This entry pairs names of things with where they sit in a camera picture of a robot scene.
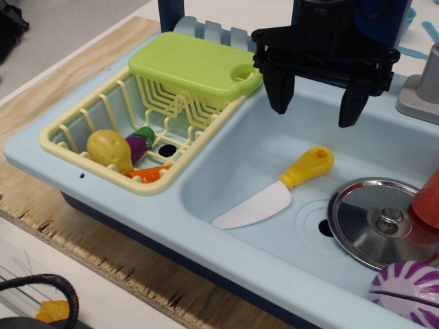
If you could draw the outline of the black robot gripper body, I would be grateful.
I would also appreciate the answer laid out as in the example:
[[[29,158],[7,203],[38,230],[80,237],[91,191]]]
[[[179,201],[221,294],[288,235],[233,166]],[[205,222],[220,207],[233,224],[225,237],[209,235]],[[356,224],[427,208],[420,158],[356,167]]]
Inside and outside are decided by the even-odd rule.
[[[345,90],[370,84],[369,95],[389,89],[400,37],[400,1],[295,1],[290,25],[251,35],[261,74],[269,65]]]

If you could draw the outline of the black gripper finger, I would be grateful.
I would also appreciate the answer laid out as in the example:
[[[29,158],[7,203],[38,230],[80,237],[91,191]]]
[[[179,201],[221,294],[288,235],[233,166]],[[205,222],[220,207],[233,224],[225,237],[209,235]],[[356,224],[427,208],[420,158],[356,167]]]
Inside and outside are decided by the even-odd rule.
[[[340,105],[338,125],[351,127],[356,124],[370,94],[370,84],[349,84]]]
[[[271,108],[278,114],[285,114],[294,96],[295,74],[269,65],[263,67],[262,74]]]

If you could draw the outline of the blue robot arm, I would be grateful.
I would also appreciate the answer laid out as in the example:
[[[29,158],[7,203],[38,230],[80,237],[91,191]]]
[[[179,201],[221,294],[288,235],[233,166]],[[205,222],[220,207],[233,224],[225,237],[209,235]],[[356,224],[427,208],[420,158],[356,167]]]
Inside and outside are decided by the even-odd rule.
[[[297,77],[345,90],[338,125],[356,124],[369,97],[389,91],[410,1],[295,1],[290,25],[257,29],[254,66],[284,114]]]

